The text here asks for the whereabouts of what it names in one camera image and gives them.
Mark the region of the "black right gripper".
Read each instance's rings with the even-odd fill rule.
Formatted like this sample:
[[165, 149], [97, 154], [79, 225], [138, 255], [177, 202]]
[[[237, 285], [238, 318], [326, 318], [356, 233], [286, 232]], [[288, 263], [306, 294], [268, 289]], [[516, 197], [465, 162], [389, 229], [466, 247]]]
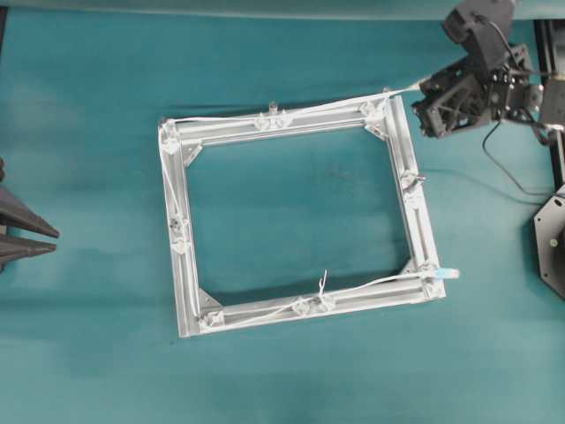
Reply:
[[431, 138], [485, 126], [495, 120], [490, 94], [495, 67], [464, 57], [419, 84], [424, 98], [411, 107], [421, 132]]

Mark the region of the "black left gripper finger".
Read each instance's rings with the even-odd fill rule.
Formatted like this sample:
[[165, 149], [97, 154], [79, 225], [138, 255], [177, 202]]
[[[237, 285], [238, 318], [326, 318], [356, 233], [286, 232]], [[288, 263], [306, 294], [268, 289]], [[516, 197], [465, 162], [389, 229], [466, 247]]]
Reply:
[[36, 215], [25, 203], [6, 188], [1, 188], [1, 224], [39, 233], [52, 238], [59, 237], [59, 231]]
[[4, 270], [4, 266], [8, 262], [48, 254], [55, 252], [56, 249], [57, 246], [55, 244], [2, 234], [1, 270]]

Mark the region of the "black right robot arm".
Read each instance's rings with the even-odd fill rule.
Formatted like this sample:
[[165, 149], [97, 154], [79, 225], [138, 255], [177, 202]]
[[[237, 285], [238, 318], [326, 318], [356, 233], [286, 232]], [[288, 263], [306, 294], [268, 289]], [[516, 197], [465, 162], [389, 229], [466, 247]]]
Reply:
[[463, 1], [442, 23], [448, 38], [463, 47], [464, 58], [420, 83], [422, 99], [412, 104], [427, 137], [444, 138], [491, 123], [543, 132], [564, 129], [564, 77], [544, 72], [535, 84], [529, 50], [509, 42], [513, 1]]

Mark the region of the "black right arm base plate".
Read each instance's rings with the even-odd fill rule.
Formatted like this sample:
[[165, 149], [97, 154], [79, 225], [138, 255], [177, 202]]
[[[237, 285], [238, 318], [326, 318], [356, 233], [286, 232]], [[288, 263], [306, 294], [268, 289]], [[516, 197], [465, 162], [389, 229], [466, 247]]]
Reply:
[[564, 299], [564, 186], [533, 218], [541, 280]]

